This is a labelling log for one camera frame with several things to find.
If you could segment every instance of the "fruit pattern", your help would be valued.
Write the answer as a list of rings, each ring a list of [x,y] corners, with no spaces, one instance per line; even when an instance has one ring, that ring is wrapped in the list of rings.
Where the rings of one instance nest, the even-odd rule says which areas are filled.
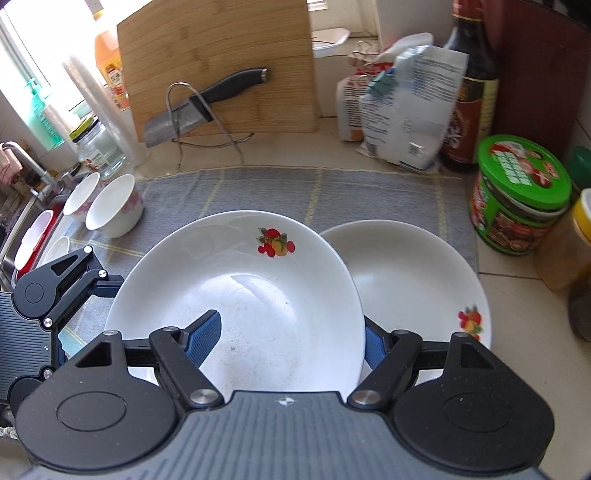
[[[279,233],[279,230],[274,228],[259,228],[261,236],[258,238],[260,243],[258,252],[260,254],[267,254],[269,257],[274,256],[284,257],[288,253],[296,251],[294,242],[287,239],[286,233]]]
[[[479,333],[482,333],[482,315],[474,305],[472,308],[466,307],[466,310],[457,314],[460,319],[460,327],[465,332],[472,335],[476,340],[480,340]]]

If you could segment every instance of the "black handle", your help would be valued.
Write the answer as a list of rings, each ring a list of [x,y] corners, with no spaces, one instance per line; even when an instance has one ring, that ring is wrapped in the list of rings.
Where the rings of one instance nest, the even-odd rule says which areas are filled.
[[[266,83],[267,80],[268,70],[266,68],[246,69],[228,75],[199,93],[203,95],[207,103],[221,102],[235,97],[250,87]],[[191,95],[191,100],[193,103],[200,103],[196,95]]]

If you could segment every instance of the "white bowl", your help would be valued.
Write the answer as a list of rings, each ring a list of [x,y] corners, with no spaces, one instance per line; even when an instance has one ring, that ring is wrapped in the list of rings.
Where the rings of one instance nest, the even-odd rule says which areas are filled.
[[[40,267],[49,262],[53,262],[68,253],[70,253],[70,238],[67,236],[61,236],[53,242],[53,245],[49,247],[47,252],[45,252],[45,255],[43,255],[38,266]]]
[[[129,232],[144,211],[132,174],[120,176],[98,194],[86,216],[86,228],[117,238]]]
[[[406,329],[424,340],[448,342],[465,329],[491,347],[491,314],[478,277],[438,236],[391,220],[346,223],[321,236],[347,265],[363,312],[384,330]],[[474,308],[478,314],[467,311]],[[480,325],[463,321],[465,316]],[[440,374],[422,372],[419,380]]]
[[[14,257],[14,267],[17,270],[22,270],[25,267],[31,258],[31,255],[39,246],[39,242],[43,238],[45,230],[51,223],[53,215],[53,210],[45,210],[41,212],[22,236],[21,246],[18,247],[17,254]]]
[[[78,222],[84,222],[92,202],[94,202],[103,188],[105,188],[105,184],[100,181],[100,174],[98,172],[88,175],[78,184],[66,200],[64,215]]]
[[[266,242],[270,257],[264,244],[272,229],[285,238]],[[134,267],[105,329],[147,338],[165,326],[184,328],[209,309],[222,316],[222,337],[201,370],[226,401],[234,390],[346,398],[356,388],[365,353],[359,296],[333,248],[301,223],[245,210],[182,227]]]

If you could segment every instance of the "glass jar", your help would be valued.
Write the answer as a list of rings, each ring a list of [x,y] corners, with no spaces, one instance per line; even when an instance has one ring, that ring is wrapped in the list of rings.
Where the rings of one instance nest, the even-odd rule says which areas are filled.
[[[70,138],[76,144],[78,160],[90,170],[100,172],[102,180],[126,162],[125,155],[96,116],[86,118],[70,133]]]
[[[591,189],[585,189],[535,251],[535,266],[550,290],[591,273]]]

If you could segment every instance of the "green plastic container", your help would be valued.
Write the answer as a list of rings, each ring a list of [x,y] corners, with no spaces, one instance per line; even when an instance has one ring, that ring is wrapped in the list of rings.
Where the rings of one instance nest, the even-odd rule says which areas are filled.
[[[485,138],[478,147],[470,218],[493,248],[532,251],[569,207],[570,178],[548,150],[513,135]]]

